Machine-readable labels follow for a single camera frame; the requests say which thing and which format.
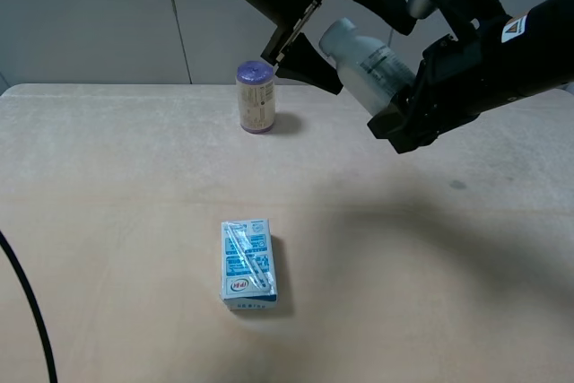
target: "bottle label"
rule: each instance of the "bottle label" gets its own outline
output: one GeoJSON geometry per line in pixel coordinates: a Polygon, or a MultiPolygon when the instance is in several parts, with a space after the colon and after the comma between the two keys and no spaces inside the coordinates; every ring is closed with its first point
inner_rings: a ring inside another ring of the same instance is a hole
{"type": "Polygon", "coordinates": [[[238,85],[239,115],[241,125],[249,131],[270,127],[275,120],[274,83],[238,85]]]}
{"type": "Polygon", "coordinates": [[[389,98],[399,93],[406,85],[414,83],[413,72],[386,45],[375,50],[359,66],[389,98]]]}

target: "robotic arm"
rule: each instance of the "robotic arm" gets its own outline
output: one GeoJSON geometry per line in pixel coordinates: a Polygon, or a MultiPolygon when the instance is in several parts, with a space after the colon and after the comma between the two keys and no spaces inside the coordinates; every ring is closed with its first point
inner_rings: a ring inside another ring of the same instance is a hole
{"type": "MultiPolygon", "coordinates": [[[[291,78],[337,94],[336,70],[301,32],[322,0],[247,0],[277,25],[262,58],[291,78]]],[[[422,52],[405,86],[370,122],[399,153],[429,145],[482,112],[574,81],[574,0],[548,0],[522,17],[498,0],[353,0],[409,35],[440,11],[453,31],[422,52]]]]}

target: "white bottle cap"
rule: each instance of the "white bottle cap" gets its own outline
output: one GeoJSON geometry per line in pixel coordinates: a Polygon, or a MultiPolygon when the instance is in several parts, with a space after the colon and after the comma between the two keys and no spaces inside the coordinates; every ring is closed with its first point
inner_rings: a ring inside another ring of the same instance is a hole
{"type": "Polygon", "coordinates": [[[321,48],[321,51],[323,51],[326,56],[332,56],[341,39],[345,38],[349,33],[356,29],[357,26],[355,26],[348,18],[337,20],[331,24],[331,27],[329,27],[323,34],[323,37],[319,41],[319,48],[321,48]]]}

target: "black cable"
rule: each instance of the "black cable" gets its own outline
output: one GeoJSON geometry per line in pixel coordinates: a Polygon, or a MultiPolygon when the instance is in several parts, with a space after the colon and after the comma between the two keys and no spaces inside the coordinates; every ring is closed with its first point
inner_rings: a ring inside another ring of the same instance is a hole
{"type": "Polygon", "coordinates": [[[22,285],[24,289],[24,293],[26,294],[26,299],[30,304],[30,308],[32,310],[32,315],[34,316],[34,320],[36,321],[36,327],[38,328],[39,338],[42,342],[42,348],[44,349],[44,356],[46,357],[46,365],[48,366],[48,378],[49,383],[57,383],[57,375],[56,375],[56,364],[54,363],[54,354],[52,353],[52,346],[50,345],[50,339],[48,338],[48,331],[46,330],[46,325],[44,325],[44,319],[42,318],[42,313],[39,311],[38,303],[36,302],[36,297],[34,296],[34,292],[32,291],[32,287],[28,282],[28,278],[18,262],[18,258],[14,254],[12,247],[8,244],[8,241],[0,231],[0,247],[8,257],[8,260],[12,264],[12,268],[18,277],[18,281],[22,285]]]}

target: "clear plastic bottle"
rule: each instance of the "clear plastic bottle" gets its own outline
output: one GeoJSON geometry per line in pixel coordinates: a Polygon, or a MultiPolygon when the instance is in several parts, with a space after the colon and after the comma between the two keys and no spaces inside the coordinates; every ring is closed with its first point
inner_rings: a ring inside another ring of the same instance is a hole
{"type": "Polygon", "coordinates": [[[414,83],[413,72],[391,48],[378,39],[358,35],[357,27],[347,18],[331,25],[319,47],[335,60],[341,83],[372,116],[414,83]]]}

